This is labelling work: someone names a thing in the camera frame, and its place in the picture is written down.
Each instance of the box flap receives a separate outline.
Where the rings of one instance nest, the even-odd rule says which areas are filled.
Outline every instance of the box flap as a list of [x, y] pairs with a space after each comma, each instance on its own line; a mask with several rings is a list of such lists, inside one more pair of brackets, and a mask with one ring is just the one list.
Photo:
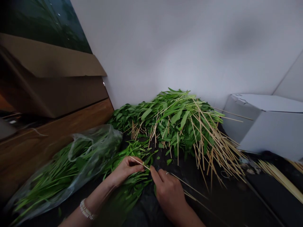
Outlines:
[[95, 55], [0, 33], [2, 45], [39, 78], [107, 76]]
[[303, 113], [303, 102], [271, 95], [234, 94], [233, 98], [264, 111]]

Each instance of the finger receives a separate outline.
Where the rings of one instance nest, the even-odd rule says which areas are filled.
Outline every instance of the finger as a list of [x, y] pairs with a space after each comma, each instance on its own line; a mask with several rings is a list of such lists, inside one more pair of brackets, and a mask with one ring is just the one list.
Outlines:
[[153, 166], [151, 166], [150, 169], [151, 169], [151, 177], [154, 180], [156, 187], [160, 187], [163, 184], [163, 181], [161, 180], [158, 172]]
[[163, 182], [167, 181], [167, 179], [168, 179], [166, 173], [167, 173], [167, 171], [164, 171], [163, 169], [160, 169], [158, 171], [158, 174], [161, 177]]
[[126, 157], [126, 160], [127, 160], [127, 163], [129, 164], [129, 163], [132, 163], [132, 164], [136, 164], [136, 165], [140, 165], [140, 164], [142, 164], [143, 163], [143, 161], [140, 159], [140, 158], [138, 158], [138, 157], [136, 157], [136, 156], [132, 156], [132, 158], [130, 157], [130, 156], [127, 156]]
[[128, 170], [128, 174], [131, 175], [135, 172], [139, 172], [139, 171], [144, 171], [144, 166], [143, 165], [136, 165], [136, 166], [132, 166], [132, 167], [129, 167], [129, 170]]

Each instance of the wooden surface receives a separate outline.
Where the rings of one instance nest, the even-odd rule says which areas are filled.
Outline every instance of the wooden surface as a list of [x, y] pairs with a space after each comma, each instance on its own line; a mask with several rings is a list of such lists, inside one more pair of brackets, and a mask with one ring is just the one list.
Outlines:
[[70, 134], [106, 123], [114, 109], [109, 99], [54, 120], [36, 130], [25, 130], [0, 143], [0, 203], [54, 155], [49, 145]]
[[15, 108], [11, 106], [0, 94], [0, 110], [4, 110], [7, 112], [13, 112], [15, 111]]

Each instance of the person's left hand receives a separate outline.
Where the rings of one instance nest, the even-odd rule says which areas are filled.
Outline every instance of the person's left hand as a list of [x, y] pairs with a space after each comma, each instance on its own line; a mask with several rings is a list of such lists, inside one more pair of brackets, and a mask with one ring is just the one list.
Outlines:
[[[143, 163], [140, 158], [133, 158]], [[119, 187], [129, 175], [139, 171], [143, 172], [144, 166], [137, 163], [134, 159], [132, 159], [130, 156], [126, 156], [117, 166], [117, 168], [106, 178], [106, 181], [115, 187]]]

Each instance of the brown cardboard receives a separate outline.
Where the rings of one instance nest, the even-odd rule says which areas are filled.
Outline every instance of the brown cardboard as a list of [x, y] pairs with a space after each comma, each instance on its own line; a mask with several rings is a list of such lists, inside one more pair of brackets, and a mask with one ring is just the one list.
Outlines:
[[35, 77], [107, 76], [92, 54], [4, 33], [0, 45]]
[[[10, 41], [0, 40], [0, 92], [17, 111], [56, 118], [108, 98], [101, 77], [106, 74], [94, 55], [19, 37], [12, 39], [18, 40], [14, 45], [19, 51]], [[32, 52], [26, 47], [29, 43]]]

